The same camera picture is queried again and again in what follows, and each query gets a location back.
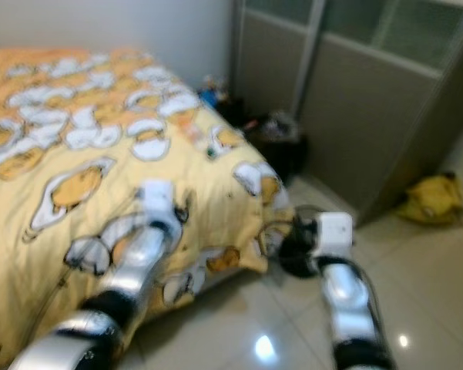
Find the black round corded object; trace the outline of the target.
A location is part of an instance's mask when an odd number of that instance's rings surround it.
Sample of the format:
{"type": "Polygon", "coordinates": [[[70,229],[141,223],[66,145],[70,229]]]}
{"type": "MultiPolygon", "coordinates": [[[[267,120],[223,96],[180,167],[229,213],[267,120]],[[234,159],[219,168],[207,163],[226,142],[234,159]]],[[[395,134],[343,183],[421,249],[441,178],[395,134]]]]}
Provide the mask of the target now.
{"type": "Polygon", "coordinates": [[[267,247],[265,253],[269,260],[276,261],[281,268],[289,275],[295,278],[308,279],[315,278],[319,272],[313,261],[312,253],[309,256],[298,256],[295,250],[295,218],[309,217],[316,218],[319,213],[325,209],[315,207],[312,204],[299,205],[295,208],[294,217],[287,222],[285,220],[273,220],[263,225],[260,232],[265,234],[267,231],[276,231],[280,233],[281,241],[276,249],[267,247]]]}

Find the yellow bag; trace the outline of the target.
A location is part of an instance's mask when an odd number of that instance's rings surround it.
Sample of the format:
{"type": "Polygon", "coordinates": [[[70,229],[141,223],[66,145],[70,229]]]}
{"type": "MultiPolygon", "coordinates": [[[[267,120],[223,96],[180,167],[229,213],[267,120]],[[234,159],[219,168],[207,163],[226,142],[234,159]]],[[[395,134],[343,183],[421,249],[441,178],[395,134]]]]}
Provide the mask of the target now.
{"type": "Polygon", "coordinates": [[[423,225],[463,224],[463,187],[454,172],[424,177],[404,191],[394,212],[423,225]]]}

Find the grey wardrobe with glass panels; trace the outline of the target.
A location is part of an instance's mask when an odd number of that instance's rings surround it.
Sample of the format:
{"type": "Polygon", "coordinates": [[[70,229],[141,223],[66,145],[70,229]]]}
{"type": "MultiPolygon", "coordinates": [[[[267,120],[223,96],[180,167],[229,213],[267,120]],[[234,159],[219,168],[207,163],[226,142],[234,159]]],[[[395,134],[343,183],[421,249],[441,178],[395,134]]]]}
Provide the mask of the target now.
{"type": "Polygon", "coordinates": [[[310,142],[305,175],[366,224],[463,134],[463,0],[236,0],[233,88],[310,142]]]}

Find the small blue toy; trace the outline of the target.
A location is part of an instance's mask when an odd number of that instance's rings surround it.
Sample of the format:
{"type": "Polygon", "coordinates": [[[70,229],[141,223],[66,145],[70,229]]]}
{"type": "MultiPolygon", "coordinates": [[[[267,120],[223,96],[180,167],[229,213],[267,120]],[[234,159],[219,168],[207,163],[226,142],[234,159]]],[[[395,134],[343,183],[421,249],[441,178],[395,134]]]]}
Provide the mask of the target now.
{"type": "Polygon", "coordinates": [[[210,108],[216,109],[221,103],[227,102],[229,93],[227,83],[224,78],[206,75],[203,77],[202,88],[197,91],[197,95],[210,108]]]}

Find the yellow cartoon print quilt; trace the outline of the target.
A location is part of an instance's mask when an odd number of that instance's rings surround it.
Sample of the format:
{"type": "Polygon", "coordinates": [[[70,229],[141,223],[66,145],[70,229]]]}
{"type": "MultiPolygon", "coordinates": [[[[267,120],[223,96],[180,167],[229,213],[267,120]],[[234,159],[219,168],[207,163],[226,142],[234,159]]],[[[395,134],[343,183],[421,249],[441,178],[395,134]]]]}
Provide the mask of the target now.
{"type": "Polygon", "coordinates": [[[136,325],[266,271],[294,218],[276,170],[149,53],[0,49],[0,370],[95,295],[147,180],[172,184],[184,229],[136,325]]]}

